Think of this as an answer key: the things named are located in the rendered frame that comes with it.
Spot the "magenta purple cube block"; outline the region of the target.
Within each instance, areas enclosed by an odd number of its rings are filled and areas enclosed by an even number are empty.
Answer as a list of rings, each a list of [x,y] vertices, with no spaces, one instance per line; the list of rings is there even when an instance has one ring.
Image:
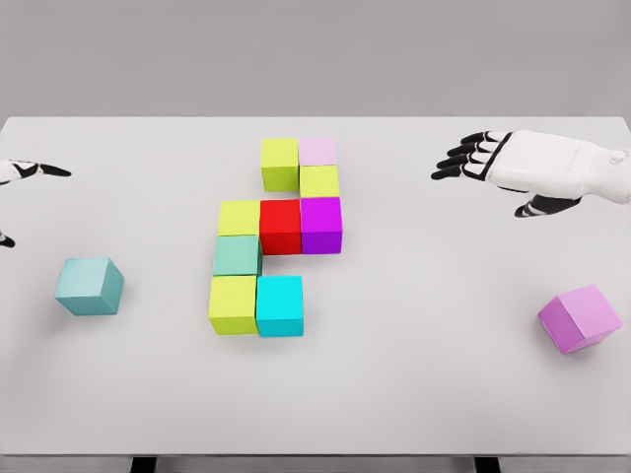
[[[340,253],[343,241],[340,198],[303,198],[301,232],[303,254]]]

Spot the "sea green cube block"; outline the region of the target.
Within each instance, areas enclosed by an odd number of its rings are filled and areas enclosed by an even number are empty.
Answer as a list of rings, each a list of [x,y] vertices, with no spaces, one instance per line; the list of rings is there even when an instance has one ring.
[[[218,236],[214,276],[260,276],[262,252],[258,236]]]

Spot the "yellow-green cube block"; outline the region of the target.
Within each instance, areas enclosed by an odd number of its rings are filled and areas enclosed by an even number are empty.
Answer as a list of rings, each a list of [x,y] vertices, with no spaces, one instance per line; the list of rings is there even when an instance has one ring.
[[[260,168],[265,191],[297,192],[299,190],[298,139],[263,139]]]
[[[339,197],[337,166],[305,166],[299,171],[300,197]]]
[[[219,237],[258,236],[260,201],[222,201],[219,212]]]
[[[208,319],[217,335],[255,335],[256,276],[214,276]]]

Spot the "pale pink cube block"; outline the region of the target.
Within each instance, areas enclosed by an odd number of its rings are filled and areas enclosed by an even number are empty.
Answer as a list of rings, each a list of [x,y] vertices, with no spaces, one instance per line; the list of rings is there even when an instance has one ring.
[[[303,137],[298,139],[301,167],[335,166],[336,147],[332,136]]]

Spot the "red cube block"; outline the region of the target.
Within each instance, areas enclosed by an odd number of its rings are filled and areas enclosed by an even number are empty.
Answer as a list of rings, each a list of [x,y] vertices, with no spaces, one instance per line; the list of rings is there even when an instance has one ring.
[[[262,200],[260,202],[259,236],[264,255],[301,254],[300,200]]]

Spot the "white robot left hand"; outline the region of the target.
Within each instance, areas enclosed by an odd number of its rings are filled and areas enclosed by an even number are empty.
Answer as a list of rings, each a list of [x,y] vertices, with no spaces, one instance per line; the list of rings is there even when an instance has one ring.
[[[42,163],[0,160],[0,186],[23,180],[37,174],[69,177],[72,175],[72,172],[67,169]]]

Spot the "orchid pink cube block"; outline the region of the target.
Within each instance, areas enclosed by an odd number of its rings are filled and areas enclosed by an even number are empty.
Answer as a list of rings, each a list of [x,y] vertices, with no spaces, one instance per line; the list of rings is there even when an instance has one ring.
[[[538,318],[561,354],[598,344],[624,325],[596,285],[555,296]]]

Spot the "bright cyan cube block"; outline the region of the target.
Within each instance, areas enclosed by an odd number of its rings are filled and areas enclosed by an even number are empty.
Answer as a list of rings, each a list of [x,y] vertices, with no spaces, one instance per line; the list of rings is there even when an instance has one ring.
[[[261,276],[257,279],[255,321],[261,337],[304,335],[301,276]]]

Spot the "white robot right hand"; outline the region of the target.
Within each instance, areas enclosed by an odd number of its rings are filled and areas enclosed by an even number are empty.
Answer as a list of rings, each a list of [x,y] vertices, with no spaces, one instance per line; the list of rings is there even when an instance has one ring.
[[[611,150],[594,143],[528,130],[482,131],[447,151],[431,178],[467,177],[498,188],[529,193],[518,219],[548,216],[577,206],[584,196],[627,201]]]

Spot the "dusty light teal cube block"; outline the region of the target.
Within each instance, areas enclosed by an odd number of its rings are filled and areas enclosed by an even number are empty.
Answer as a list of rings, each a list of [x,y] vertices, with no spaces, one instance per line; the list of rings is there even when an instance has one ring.
[[[123,286],[124,276],[110,258],[68,258],[54,297],[73,315],[115,315]]]

